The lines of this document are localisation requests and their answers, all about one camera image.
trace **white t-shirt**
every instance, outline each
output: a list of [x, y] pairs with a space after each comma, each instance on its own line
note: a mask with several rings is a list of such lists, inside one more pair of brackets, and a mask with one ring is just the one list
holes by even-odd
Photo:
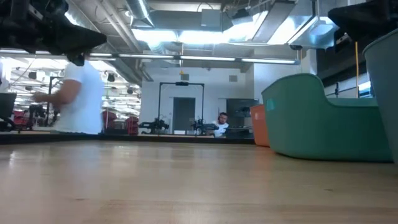
[[216, 138], [222, 136], [225, 133], [225, 129], [229, 126], [228, 123], [219, 124], [218, 121], [213, 121], [213, 124], [216, 124], [218, 126], [218, 130], [213, 131]]
[[104, 82], [89, 61], [78, 67], [69, 63], [65, 68], [64, 80], [75, 80], [81, 88], [75, 100], [60, 108], [60, 118], [55, 130], [67, 133], [98, 134], [102, 130], [102, 96]]

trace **teal plastic bin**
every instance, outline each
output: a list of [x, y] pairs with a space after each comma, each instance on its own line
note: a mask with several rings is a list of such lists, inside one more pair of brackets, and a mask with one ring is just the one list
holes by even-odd
[[369, 44], [364, 54], [394, 162], [398, 163], [398, 29]]
[[328, 99], [312, 74], [281, 78], [262, 97], [275, 152], [301, 159], [392, 162], [375, 99]]

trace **man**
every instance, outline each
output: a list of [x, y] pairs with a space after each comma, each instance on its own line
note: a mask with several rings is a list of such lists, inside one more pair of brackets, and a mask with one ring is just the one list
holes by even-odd
[[218, 126], [218, 130], [214, 130], [213, 134], [216, 138], [222, 137], [225, 133], [225, 129], [228, 128], [229, 124], [226, 122], [228, 115], [224, 112], [218, 115], [218, 119], [213, 121], [213, 124]]
[[69, 63], [61, 89], [55, 94], [35, 94], [36, 102], [50, 102], [60, 110], [55, 131], [60, 133], [98, 134], [102, 130], [102, 96], [104, 82], [88, 61], [91, 51], [84, 53], [85, 65]]

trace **orange bin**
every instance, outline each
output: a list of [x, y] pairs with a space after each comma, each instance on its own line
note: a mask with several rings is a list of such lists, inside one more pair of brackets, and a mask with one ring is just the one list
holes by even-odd
[[253, 134], [256, 145], [269, 147], [266, 111], [264, 109], [264, 105], [252, 106], [250, 108], [250, 113], [253, 122]]

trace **doorway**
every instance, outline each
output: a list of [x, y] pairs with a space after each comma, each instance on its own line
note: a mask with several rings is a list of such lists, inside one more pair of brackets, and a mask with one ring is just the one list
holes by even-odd
[[176, 130], [191, 130], [191, 124], [195, 121], [195, 103], [195, 98], [174, 98], [173, 133]]

